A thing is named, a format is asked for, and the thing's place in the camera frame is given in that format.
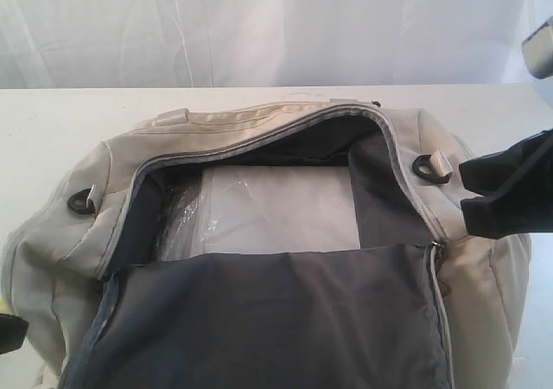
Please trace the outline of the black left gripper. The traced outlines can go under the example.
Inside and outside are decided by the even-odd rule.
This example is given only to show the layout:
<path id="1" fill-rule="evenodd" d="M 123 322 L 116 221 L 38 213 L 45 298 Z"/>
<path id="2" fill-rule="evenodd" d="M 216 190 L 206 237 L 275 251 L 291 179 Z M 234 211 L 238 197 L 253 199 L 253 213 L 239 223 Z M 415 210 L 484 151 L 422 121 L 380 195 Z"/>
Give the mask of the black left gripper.
<path id="1" fill-rule="evenodd" d="M 19 316 L 0 314 L 0 353 L 18 350 L 27 335 L 29 323 Z"/>

